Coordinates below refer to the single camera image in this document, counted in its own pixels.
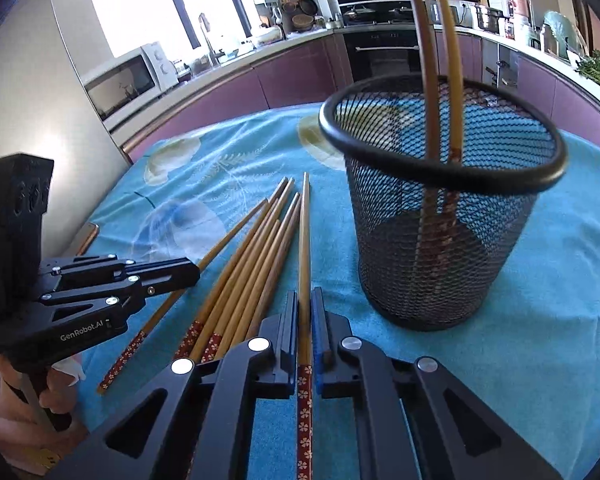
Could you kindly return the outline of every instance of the black mesh pencil cup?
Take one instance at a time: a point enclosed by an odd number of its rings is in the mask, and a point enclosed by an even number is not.
[[[440,159],[426,158],[420,74],[349,86],[320,110],[345,157],[371,305],[415,330],[473,314],[515,245],[539,192],[564,174],[564,141],[513,95],[464,82],[462,164],[447,163],[449,102],[440,76]]]

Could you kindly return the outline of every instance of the black rim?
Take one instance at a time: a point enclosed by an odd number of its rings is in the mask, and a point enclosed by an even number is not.
[[[353,83],[329,97],[320,108],[320,128],[327,140],[345,156],[354,158],[376,170],[403,180],[420,182],[427,187],[491,195],[533,194],[553,186],[563,176],[567,165],[567,149],[554,124],[533,105],[508,92],[480,82],[465,80],[466,88],[483,90],[509,100],[539,121],[555,143],[555,153],[548,163],[524,170],[486,170],[473,166],[445,164],[401,153],[393,153],[355,139],[341,129],[335,119],[340,102],[348,95],[364,90],[369,84],[406,77],[420,78],[420,74],[378,76]],[[439,76],[446,83],[446,76]]]

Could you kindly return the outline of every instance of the chopstick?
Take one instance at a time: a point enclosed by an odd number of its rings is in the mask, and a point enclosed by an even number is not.
[[[245,239],[240,244],[240,247],[238,247],[236,253],[222,270],[222,274],[218,278],[214,288],[205,298],[205,302],[200,308],[200,314],[196,316],[194,322],[187,329],[187,333],[182,339],[180,346],[174,355],[174,359],[183,357],[194,358],[194,356],[196,356],[195,361],[198,362],[202,357],[202,354],[205,351],[206,341],[208,341],[209,337],[212,335],[213,328],[218,322],[220,313],[222,312],[221,306],[226,302],[228,293],[231,291],[235,280],[240,275],[242,266],[244,266],[245,260],[242,260],[243,255],[248,254],[250,247],[253,247],[252,240],[254,237],[257,237],[261,226],[266,221],[271,208],[283,192],[287,183],[287,177],[284,177],[280,181],[271,197],[269,197],[269,203],[267,203],[255,224],[245,236]]]
[[[255,289],[256,282],[258,277],[260,276],[260,272],[262,271],[265,261],[269,256],[269,253],[272,251],[273,244],[278,236],[278,232],[280,230],[280,220],[276,218],[276,221],[273,224],[273,228],[267,237],[267,241],[262,248],[262,252],[258,255],[258,259],[253,266],[251,271],[251,275],[247,283],[244,285],[244,289],[240,295],[240,299],[235,306],[234,312],[231,315],[231,319],[224,329],[224,333],[222,334],[222,340],[218,344],[218,350],[216,350],[213,359],[221,359],[227,353],[228,349],[231,347],[231,341],[234,340],[235,331],[238,328],[240,320],[245,315],[247,308],[250,303],[251,295]]]
[[[191,358],[195,359],[199,358],[200,362],[205,363],[209,361],[213,361],[216,357],[216,352],[220,344],[222,343],[222,337],[224,336],[224,332],[229,327],[230,321],[234,316],[234,312],[236,309],[243,308],[244,302],[246,301],[246,297],[243,298],[245,294],[245,287],[250,282],[250,286],[253,286],[253,282],[250,281],[250,276],[257,272],[258,267],[256,265],[261,265],[260,255],[262,253],[263,247],[267,243],[270,232],[274,228],[275,222],[280,216],[280,211],[285,205],[286,200],[288,199],[289,194],[294,186],[294,180],[290,179],[285,186],[285,190],[282,192],[282,196],[276,203],[274,207],[272,207],[272,213],[267,218],[265,224],[263,225],[262,232],[258,234],[258,239],[256,240],[253,250],[250,251],[250,255],[248,259],[244,263],[244,267],[240,271],[240,275],[235,281],[235,285],[233,286],[228,299],[225,304],[221,303],[222,298],[218,299],[218,303],[216,304],[216,308],[221,310],[219,315],[218,322],[215,327],[213,327],[213,332],[206,342],[206,346],[204,348],[203,355],[200,355],[200,343],[204,342],[204,338],[201,337],[198,339],[196,346],[194,347],[194,351],[190,355]],[[231,342],[233,334],[229,335],[229,343]]]
[[[438,0],[442,17],[442,31],[445,38],[448,58],[449,84],[449,151],[448,164],[462,164],[462,142],[464,137],[464,86],[462,84],[462,60],[456,24],[451,14],[448,0]],[[448,267],[448,251],[452,243],[456,227],[456,211],[460,193],[447,191],[442,206],[442,223],[440,225],[440,247],[436,251],[436,264],[432,272],[435,280],[439,279]]]
[[[213,310],[213,307],[216,304],[216,300],[222,293],[222,290],[224,289],[224,286],[229,280],[231,273],[235,269],[235,266],[238,264],[238,261],[240,260],[242,255],[244,254],[244,251],[247,250],[249,243],[256,235],[259,227],[262,225],[262,222],[267,217],[267,214],[269,213],[270,209],[271,202],[267,201],[264,208],[260,212],[260,215],[256,219],[255,223],[253,224],[249,232],[247,232],[247,235],[244,237],[244,240],[242,240],[242,243],[240,244],[238,249],[235,251],[234,254],[232,254],[231,258],[224,266],[224,269],[218,277],[218,280],[216,281],[215,285],[213,286],[211,291],[206,295],[205,301],[200,307],[198,313],[196,314],[193,323],[191,323],[191,325],[189,325],[189,328],[187,328],[187,332],[184,335],[180,346],[178,346],[178,350],[173,356],[174,359],[189,357],[189,354],[191,353],[194,345],[196,344],[196,341],[198,341],[198,337],[202,332],[206,320],[209,318],[209,315],[211,314],[211,311]]]
[[[416,22],[418,45],[420,46],[420,65],[422,66],[422,86],[425,98],[426,114],[426,148],[425,158],[440,160],[440,96],[438,92],[438,69],[433,32],[429,25],[429,15],[422,0],[411,0],[413,15]],[[438,190],[426,187],[422,195],[420,208],[420,228],[416,244],[415,267],[418,268],[426,260],[427,243],[431,240],[431,232],[435,226],[436,210],[438,208]]]
[[[263,200],[256,207],[251,209],[251,211],[249,211],[247,215],[234,226],[233,229],[231,229],[216,245],[212,247],[212,249],[200,260],[200,264],[198,265],[200,271],[206,269],[208,264],[211,263],[211,261],[216,256],[218,256],[220,251],[222,251],[222,249],[226,247],[226,245],[229,243],[229,241],[232,240],[232,238],[234,238],[238,231],[240,231],[240,229],[244,227],[244,225],[251,219],[251,217],[253,217],[253,215],[255,215],[258,212],[258,210],[266,203],[267,201]],[[118,376],[120,370],[122,370],[126,362],[131,358],[133,354],[136,353],[136,350],[138,350],[138,347],[142,344],[142,341],[145,340],[145,338],[151,333],[151,330],[153,330],[156,327],[156,325],[158,325],[160,320],[165,316],[169,309],[174,305],[174,303],[176,303],[176,301],[180,299],[180,297],[183,294],[184,289],[176,290],[170,295],[168,295],[167,299],[164,300],[164,303],[161,304],[161,306],[158,307],[158,309],[153,313],[153,315],[149,318],[149,321],[147,321],[144,324],[144,326],[140,329],[140,331],[134,336],[134,338],[126,346],[120,357],[116,359],[109,371],[106,373],[105,377],[103,378],[102,382],[100,382],[97,388],[97,392],[99,394],[103,394],[111,386],[111,384]]]
[[[220,300],[216,303],[216,308],[218,308],[221,313],[218,322],[214,327],[212,327],[213,332],[206,342],[204,355],[200,358],[201,363],[213,361],[216,356],[216,351],[218,350],[218,346],[222,341],[224,330],[229,325],[231,316],[233,315],[234,310],[238,306],[240,298],[242,297],[244,287],[247,284],[251,273],[253,272],[253,267],[256,265],[258,258],[260,257],[260,253],[262,252],[264,245],[267,243],[269,235],[276,224],[277,218],[274,213],[275,209],[272,208],[269,213],[269,217],[266,219],[261,231],[258,233],[258,238],[254,241],[254,245],[250,249],[248,256],[246,256],[243,260],[244,263],[240,269],[240,274],[235,280],[234,286],[230,289],[228,299],[224,304],[222,304]]]
[[[291,223],[287,226],[284,238],[276,253],[276,259],[273,261],[272,269],[267,276],[267,281],[264,284],[264,289],[260,296],[260,300],[258,301],[258,305],[256,306],[256,310],[253,313],[253,319],[251,319],[251,323],[246,333],[245,340],[251,339],[252,337],[256,337],[258,335],[258,331],[260,330],[260,323],[264,318],[264,314],[269,307],[271,300],[273,299],[273,294],[276,291],[276,285],[278,284],[278,278],[280,277],[280,272],[282,272],[282,268],[285,264],[286,255],[289,251],[289,247],[291,247],[291,241],[293,239],[294,233],[296,232],[296,228],[298,227],[298,221],[300,219],[300,202],[296,203],[296,207],[293,212],[293,218],[291,219]]]
[[[260,267],[260,271],[253,285],[253,288],[250,290],[249,298],[247,300],[246,306],[244,307],[244,311],[242,313],[242,316],[240,317],[240,321],[236,329],[234,330],[234,336],[228,345],[229,348],[233,348],[237,344],[240,344],[244,341],[244,338],[247,334],[247,330],[255,316],[256,308],[260,304],[260,299],[264,291],[264,286],[268,282],[269,275],[273,271],[272,266],[274,260],[280,252],[282,242],[285,240],[285,237],[287,237],[286,234],[289,231],[289,227],[293,221],[294,216],[296,216],[295,211],[298,209],[299,200],[300,194],[296,193],[293,200],[291,201],[291,204],[289,205],[289,208],[286,210],[285,217],[282,221],[282,224],[280,225],[280,228],[278,229],[275,240],[273,240],[273,244],[269,249],[269,253],[267,253],[267,257],[264,260],[262,266]],[[225,334],[222,341],[224,342],[226,339],[227,338]],[[218,353],[216,354],[216,358],[221,358],[223,355],[224,353],[222,353],[221,348],[219,348]]]
[[[298,269],[298,447],[296,477],[313,476],[313,387],[311,349],[311,259],[309,237],[309,174],[302,179],[300,206],[300,248]]]
[[[245,264],[250,259],[251,253],[253,253],[253,249],[254,249],[255,245],[257,244],[258,240],[262,236],[262,232],[263,232],[267,222],[269,222],[270,217],[273,215],[273,211],[275,209],[274,206],[276,205],[276,203],[277,203],[277,200],[275,200],[271,204],[271,208],[267,212],[267,215],[265,216],[264,220],[262,221],[262,224],[258,228],[255,236],[250,241],[249,245],[247,246],[246,251],[244,251],[244,253],[240,257],[237,265],[235,266],[235,269],[232,270],[231,275],[230,275],[229,279],[227,280],[227,282],[225,283],[224,288],[222,289],[222,292],[220,293],[220,296],[218,296],[218,299],[216,300],[216,302],[213,306],[213,309],[212,309],[211,313],[209,314],[208,319],[206,320],[205,325],[203,326],[202,330],[200,331],[198,340],[193,345],[191,352],[189,352],[189,359],[192,359],[194,362],[197,362],[197,363],[200,362],[200,359],[202,358],[202,355],[205,352],[206,344],[209,342],[209,339],[213,335],[214,328],[216,327],[216,325],[218,324],[218,320],[222,316],[222,311],[224,309],[224,306],[225,306],[227,300],[229,299],[229,296],[231,295],[232,291],[234,290],[234,288],[236,286],[236,282],[237,282],[238,278],[240,277]]]

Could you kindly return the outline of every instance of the oven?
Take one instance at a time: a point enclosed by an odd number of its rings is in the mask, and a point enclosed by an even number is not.
[[[344,41],[353,81],[379,75],[420,72],[420,53],[415,30],[346,30]]]

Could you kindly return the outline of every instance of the window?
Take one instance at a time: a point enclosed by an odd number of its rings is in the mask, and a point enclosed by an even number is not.
[[[171,60],[189,62],[202,56],[207,50],[198,22],[202,12],[210,23],[208,36],[216,50],[245,40],[260,21],[253,0],[182,2],[184,7],[180,0],[93,0],[93,6],[116,57],[153,41],[160,41]]]

